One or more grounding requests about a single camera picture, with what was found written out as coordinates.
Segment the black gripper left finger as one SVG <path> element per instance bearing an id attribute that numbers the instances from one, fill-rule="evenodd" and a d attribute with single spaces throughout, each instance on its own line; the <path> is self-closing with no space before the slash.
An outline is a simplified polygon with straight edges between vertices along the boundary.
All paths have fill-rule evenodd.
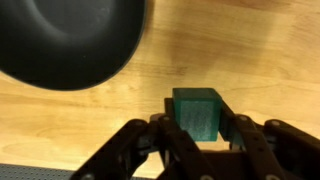
<path id="1" fill-rule="evenodd" d="M 164 105 L 165 112 L 148 122 L 128 121 L 70 180 L 130 180 L 153 152 L 164 166 L 156 180 L 214 180 L 208 160 L 175 122 L 173 100 L 165 99 Z"/>

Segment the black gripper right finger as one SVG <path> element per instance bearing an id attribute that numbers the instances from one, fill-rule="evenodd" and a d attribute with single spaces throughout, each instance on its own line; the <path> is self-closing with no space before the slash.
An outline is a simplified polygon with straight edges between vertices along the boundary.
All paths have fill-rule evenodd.
<path id="1" fill-rule="evenodd" d="M 278 119 L 263 125 L 223 102 L 219 133 L 230 150 L 247 156 L 262 180 L 319 180 L 320 140 Z"/>

